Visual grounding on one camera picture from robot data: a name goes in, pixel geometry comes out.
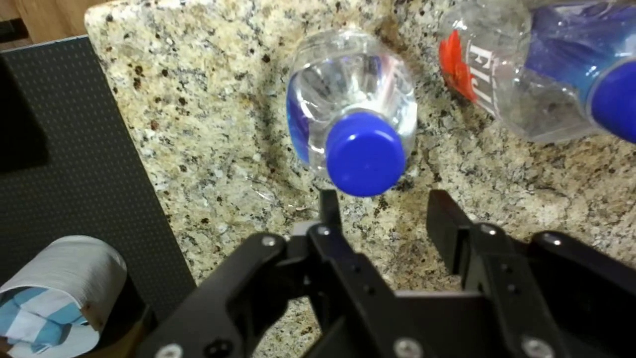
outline black mat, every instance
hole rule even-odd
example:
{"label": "black mat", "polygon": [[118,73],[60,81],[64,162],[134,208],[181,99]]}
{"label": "black mat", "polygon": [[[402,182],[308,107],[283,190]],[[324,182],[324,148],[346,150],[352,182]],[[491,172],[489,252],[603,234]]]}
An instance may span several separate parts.
{"label": "black mat", "polygon": [[124,254],[159,319],[195,288],[88,37],[0,53],[0,142],[2,282],[84,232]]}

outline black metal bracket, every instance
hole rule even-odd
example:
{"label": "black metal bracket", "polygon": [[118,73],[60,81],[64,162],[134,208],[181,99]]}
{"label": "black metal bracket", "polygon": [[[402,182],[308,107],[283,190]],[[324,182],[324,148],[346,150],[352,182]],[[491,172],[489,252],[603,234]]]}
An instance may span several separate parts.
{"label": "black metal bracket", "polygon": [[[428,230],[467,293],[396,295],[368,256],[352,250],[338,196],[324,190],[318,224],[291,240],[271,232],[249,236],[151,333],[142,355],[249,355],[299,295],[310,297],[322,329],[307,351],[312,358],[634,353],[626,333],[617,339],[617,327],[595,325],[607,311],[605,293],[617,303],[613,319],[636,317],[621,315],[634,309],[634,270],[559,232],[521,244],[499,226],[471,222],[446,190],[430,194]],[[603,290],[563,282],[571,276],[561,272],[591,278]]]}

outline bottle label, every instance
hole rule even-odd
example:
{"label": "bottle label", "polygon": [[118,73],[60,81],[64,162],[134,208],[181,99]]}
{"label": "bottle label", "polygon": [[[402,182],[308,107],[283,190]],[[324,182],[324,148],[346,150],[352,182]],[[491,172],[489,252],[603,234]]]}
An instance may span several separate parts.
{"label": "bottle label", "polygon": [[475,43],[467,43],[466,49],[458,29],[440,41],[440,67],[446,83],[489,113],[495,113],[493,59],[493,51]]}

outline water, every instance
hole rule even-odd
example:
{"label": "water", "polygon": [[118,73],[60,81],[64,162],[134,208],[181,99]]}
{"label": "water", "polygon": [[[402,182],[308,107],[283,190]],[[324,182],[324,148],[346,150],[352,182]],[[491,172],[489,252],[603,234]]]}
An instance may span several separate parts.
{"label": "water", "polygon": [[404,59],[356,29],[324,31],[301,43],[287,113],[295,150],[318,182],[332,182],[328,134],[336,122],[354,113],[378,116],[400,134],[404,156],[414,146],[418,124],[416,91]]}
{"label": "water", "polygon": [[531,140],[571,140],[601,126],[634,140],[636,124],[625,128],[636,111],[632,97],[613,97],[621,87],[607,81],[595,99],[611,69],[634,57],[634,19],[636,5],[621,1],[466,0],[440,29],[446,43],[450,33],[460,35],[471,81],[452,73],[458,59],[450,49],[444,73],[454,89]]}

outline countertop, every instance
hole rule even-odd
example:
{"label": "countertop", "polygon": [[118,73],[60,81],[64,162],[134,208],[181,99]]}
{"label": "countertop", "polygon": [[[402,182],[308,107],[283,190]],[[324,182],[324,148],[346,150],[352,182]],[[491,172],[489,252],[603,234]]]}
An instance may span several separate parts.
{"label": "countertop", "polygon": [[[402,182],[342,198],[350,242],[396,290],[458,290],[424,226],[430,188],[475,220],[527,238],[559,228],[636,264],[636,150],[611,134],[567,144],[515,136],[460,103],[436,71],[436,19],[452,0],[128,0],[92,7],[90,39],[187,264],[201,282],[255,230],[291,232],[318,192],[291,150],[285,85],[295,45],[358,23],[400,51],[420,128]],[[316,335],[299,301],[261,345],[297,355]]]}

